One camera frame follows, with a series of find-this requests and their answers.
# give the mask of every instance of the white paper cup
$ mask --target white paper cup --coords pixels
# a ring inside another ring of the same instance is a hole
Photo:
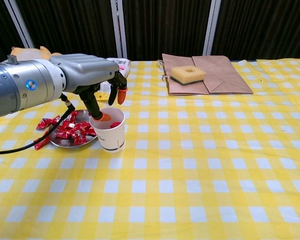
[[[103,150],[108,153],[120,152],[125,147],[125,114],[118,108],[107,107],[101,112],[110,115],[109,121],[96,121],[90,117],[90,124],[102,145]],[[121,122],[120,125],[110,128],[114,122]]]

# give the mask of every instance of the metal plate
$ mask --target metal plate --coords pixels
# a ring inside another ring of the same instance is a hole
[[[75,122],[81,123],[83,121],[85,122],[90,122],[90,117],[89,117],[89,113],[87,110],[77,110],[77,112],[79,113],[78,116],[75,117]],[[75,148],[75,147],[80,147],[83,145],[86,145],[88,143],[90,143],[91,141],[93,141],[94,139],[97,138],[97,136],[85,136],[87,142],[80,144],[80,145],[74,145],[74,140],[73,139],[62,139],[62,138],[58,138],[56,137],[57,133],[59,132],[58,129],[55,129],[51,134],[50,134],[50,142],[53,143],[54,145],[58,146],[58,147],[62,147],[62,148]]]

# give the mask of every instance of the sponge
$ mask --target sponge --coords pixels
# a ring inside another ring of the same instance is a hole
[[[177,66],[171,69],[172,80],[181,85],[188,85],[204,80],[206,72],[196,66]]]

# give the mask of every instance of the brown paper bag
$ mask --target brown paper bag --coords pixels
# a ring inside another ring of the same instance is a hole
[[[253,94],[226,56],[193,56],[194,65],[206,72],[204,84],[211,94]]]
[[[166,83],[170,96],[209,94],[203,81],[189,85],[181,85],[178,82],[170,79],[171,68],[181,66],[194,66],[194,62],[191,57],[173,56],[163,53],[162,59],[164,62],[165,74],[167,75]]]

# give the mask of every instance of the candy wrapper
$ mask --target candy wrapper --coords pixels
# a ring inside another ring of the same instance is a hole
[[[110,128],[113,129],[113,128],[119,126],[120,124],[121,124],[120,121],[115,121],[114,123],[112,123],[112,124],[110,125]]]
[[[63,129],[60,130],[55,136],[61,139],[70,139],[72,133],[73,133],[72,129]]]
[[[46,129],[47,127],[51,126],[51,125],[56,125],[57,122],[60,120],[60,116],[56,116],[55,118],[43,118],[38,125],[36,126],[36,129]]]
[[[89,122],[82,121],[76,123],[76,116],[78,116],[77,111],[73,111],[64,121],[62,121],[57,127],[58,133],[55,135],[57,138],[73,140],[73,144],[78,146],[85,144],[87,142],[86,136],[95,137],[97,134],[94,128]],[[55,118],[43,118],[36,129],[45,129],[51,125],[55,125],[60,120],[60,116]],[[38,150],[44,145],[48,144],[50,138],[47,137],[40,143],[35,145],[35,149]]]
[[[75,146],[85,144],[87,142],[86,131],[79,124],[77,124],[72,131],[71,137],[74,139],[73,144]]]
[[[69,124],[75,124],[76,116],[78,116],[78,114],[79,113],[77,111],[71,112],[71,114],[67,116],[66,119],[59,124],[58,129],[59,130],[67,129],[69,127]]]
[[[43,139],[41,142],[37,143],[36,145],[34,145],[34,149],[35,150],[39,150],[40,148],[42,148],[43,146],[47,145],[50,142],[50,137],[47,136],[45,139]]]

